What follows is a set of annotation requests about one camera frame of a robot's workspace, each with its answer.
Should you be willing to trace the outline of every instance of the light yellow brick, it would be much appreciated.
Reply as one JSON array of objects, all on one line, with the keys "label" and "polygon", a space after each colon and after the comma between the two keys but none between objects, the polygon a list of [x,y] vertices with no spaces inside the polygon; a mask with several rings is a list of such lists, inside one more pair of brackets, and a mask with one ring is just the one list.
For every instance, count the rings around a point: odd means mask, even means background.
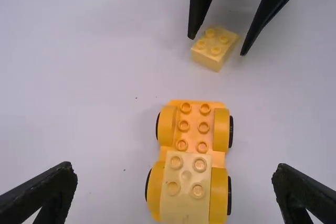
[{"label": "light yellow brick", "polygon": [[164,223],[209,223],[211,170],[211,155],[167,152],[160,200]]}]

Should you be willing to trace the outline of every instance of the black tire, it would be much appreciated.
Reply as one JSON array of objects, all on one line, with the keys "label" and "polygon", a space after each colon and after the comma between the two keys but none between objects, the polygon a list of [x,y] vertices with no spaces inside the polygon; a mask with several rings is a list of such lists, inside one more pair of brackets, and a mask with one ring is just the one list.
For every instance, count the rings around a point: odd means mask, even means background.
[{"label": "black tire", "polygon": [[232,143],[233,143],[233,117],[230,116],[229,148],[232,147]]},{"label": "black tire", "polygon": [[232,189],[231,189],[231,177],[228,177],[228,193],[227,193],[227,215],[231,215],[232,208]]},{"label": "black tire", "polygon": [[148,176],[147,176],[147,180],[146,180],[146,186],[145,186],[145,200],[147,202],[147,189],[148,189],[148,182],[149,182],[149,177],[151,176],[151,171],[152,169],[149,170]]},{"label": "black tire", "polygon": [[156,119],[156,127],[155,127],[155,135],[156,135],[156,140],[158,140],[158,125],[159,125],[159,117],[160,113],[158,114],[158,117]]}]

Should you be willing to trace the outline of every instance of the yellow toy car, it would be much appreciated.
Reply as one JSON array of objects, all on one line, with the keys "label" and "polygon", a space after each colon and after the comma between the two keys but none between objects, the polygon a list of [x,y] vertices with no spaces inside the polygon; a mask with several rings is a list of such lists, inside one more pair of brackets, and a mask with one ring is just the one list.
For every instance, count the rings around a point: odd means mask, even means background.
[{"label": "yellow toy car", "polygon": [[220,102],[173,100],[156,121],[161,146],[149,171],[145,198],[156,221],[218,224],[231,213],[225,154],[233,117]]}]

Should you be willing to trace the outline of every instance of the lego stud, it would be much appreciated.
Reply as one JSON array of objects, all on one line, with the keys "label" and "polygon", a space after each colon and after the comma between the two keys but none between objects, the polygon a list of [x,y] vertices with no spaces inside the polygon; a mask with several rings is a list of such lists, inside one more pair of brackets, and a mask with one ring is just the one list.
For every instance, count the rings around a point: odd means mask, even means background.
[{"label": "lego stud", "polygon": [[186,120],[181,120],[181,121],[179,121],[179,123],[178,123],[179,125],[179,129],[180,129],[180,131],[188,131],[189,130],[189,128],[190,128],[190,125],[189,125],[189,123],[188,123],[188,121],[186,121]]},{"label": "lego stud", "polygon": [[188,142],[184,139],[177,140],[176,149],[178,149],[180,152],[186,151],[188,149]]},{"label": "lego stud", "polygon": [[188,170],[185,170],[185,171],[182,173],[182,175],[181,175],[182,179],[185,180],[185,181],[190,180],[190,179],[191,179],[191,176],[192,176],[192,174],[191,174],[191,172],[188,171]]},{"label": "lego stud", "polygon": [[208,151],[208,145],[204,141],[200,141],[197,144],[196,149],[199,153],[206,153]]},{"label": "lego stud", "polygon": [[182,113],[189,114],[190,111],[191,111],[191,104],[188,103],[188,102],[184,102],[184,103],[181,104],[180,109],[181,109]]},{"label": "lego stud", "polygon": [[196,47],[198,48],[198,49],[204,49],[205,48],[205,41],[204,40],[198,40],[197,42],[196,42]]},{"label": "lego stud", "polygon": [[174,156],[171,158],[170,160],[170,167],[174,170],[179,170],[181,169],[181,167],[183,166],[183,160],[178,157],[178,156]]},{"label": "lego stud", "polygon": [[219,53],[220,53],[220,47],[212,47],[212,48],[210,49],[210,52],[211,52],[214,56],[217,56],[217,55],[219,55]]},{"label": "lego stud", "polygon": [[229,39],[226,36],[221,36],[219,38],[219,40],[221,41],[221,43],[223,44],[228,44],[229,43]]},{"label": "lego stud", "polygon": [[203,189],[203,187],[200,184],[195,184],[192,187],[191,190],[191,195],[195,198],[195,199],[201,199],[204,197],[205,195],[205,191]]},{"label": "lego stud", "polygon": [[175,196],[176,194],[178,194],[180,192],[181,187],[176,182],[169,182],[169,183],[167,183],[167,189],[168,189],[168,194],[170,196]]},{"label": "lego stud", "polygon": [[210,110],[211,110],[210,105],[207,103],[202,104],[200,107],[200,113],[202,115],[208,115],[210,113]]},{"label": "lego stud", "polygon": [[202,157],[198,157],[194,161],[194,170],[198,173],[202,173],[206,170],[206,160]]},{"label": "lego stud", "polygon": [[202,134],[206,134],[210,129],[210,126],[206,122],[202,122],[198,125],[198,131],[201,132]]},{"label": "lego stud", "polygon": [[205,31],[205,36],[208,38],[212,38],[215,36],[215,29],[209,28]]}]

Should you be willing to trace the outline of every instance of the white surface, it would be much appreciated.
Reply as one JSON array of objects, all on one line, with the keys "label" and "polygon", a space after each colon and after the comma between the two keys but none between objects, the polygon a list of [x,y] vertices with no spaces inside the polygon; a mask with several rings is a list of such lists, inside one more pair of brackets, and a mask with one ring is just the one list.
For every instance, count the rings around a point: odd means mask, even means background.
[{"label": "white surface", "polygon": [[[213,0],[202,30],[244,35],[259,2]],[[283,223],[278,163],[336,188],[335,1],[291,0],[220,73],[191,61],[188,5],[0,0],[0,194],[71,161],[79,184],[67,223],[154,223],[144,185],[159,153],[155,120],[183,98],[223,101],[234,116],[228,224]]]}]

